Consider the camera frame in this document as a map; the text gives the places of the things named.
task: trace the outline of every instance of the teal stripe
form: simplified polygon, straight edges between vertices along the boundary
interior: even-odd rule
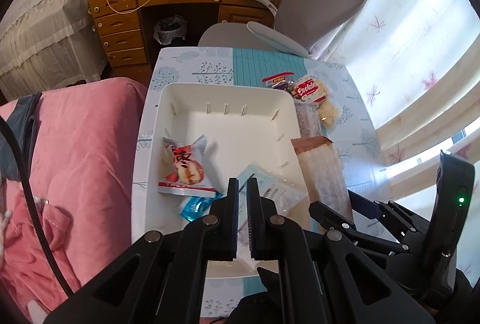
[[[262,285],[259,276],[246,276],[243,278],[243,297],[262,291],[267,291],[267,289]]]
[[[307,74],[303,58],[281,52],[233,48],[233,84],[264,87],[262,79],[281,72],[294,72],[293,80]]]

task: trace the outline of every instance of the white fabric cover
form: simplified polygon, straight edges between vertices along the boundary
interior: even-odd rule
[[[100,80],[106,57],[87,0],[14,0],[0,24],[0,89],[7,100]]]

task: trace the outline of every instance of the blue snack package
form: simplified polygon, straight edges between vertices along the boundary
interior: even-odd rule
[[[188,221],[196,220],[203,216],[203,213],[213,201],[222,198],[223,194],[217,192],[213,198],[190,197],[184,199],[179,207],[180,215]]]

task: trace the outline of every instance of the white bin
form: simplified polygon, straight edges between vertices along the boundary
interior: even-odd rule
[[[143,208],[144,232],[168,234],[186,225],[177,211],[184,197],[158,193],[158,182],[168,168],[162,161],[166,157],[163,137],[191,144],[202,134],[208,139],[205,174],[218,191],[225,192],[229,178],[255,163],[307,192],[290,142],[300,137],[300,132],[289,94],[254,87],[173,83],[162,90],[158,104]],[[308,206],[307,196],[289,213],[306,229],[310,229]],[[255,274],[239,261],[210,262],[207,270],[209,278]]]

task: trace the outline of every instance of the cabinet door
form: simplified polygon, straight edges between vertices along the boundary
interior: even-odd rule
[[[220,22],[248,23],[250,21],[273,26],[273,15],[270,10],[241,6],[222,6],[220,9]]]

